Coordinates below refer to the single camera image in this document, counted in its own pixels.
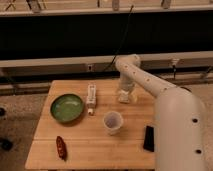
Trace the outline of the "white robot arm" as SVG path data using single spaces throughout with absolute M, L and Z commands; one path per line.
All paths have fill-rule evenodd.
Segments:
M 154 98 L 155 171 L 208 171 L 202 135 L 206 109 L 192 92 L 140 68 L 141 59 L 132 54 L 119 57 L 119 89 L 130 93 L 137 83 Z

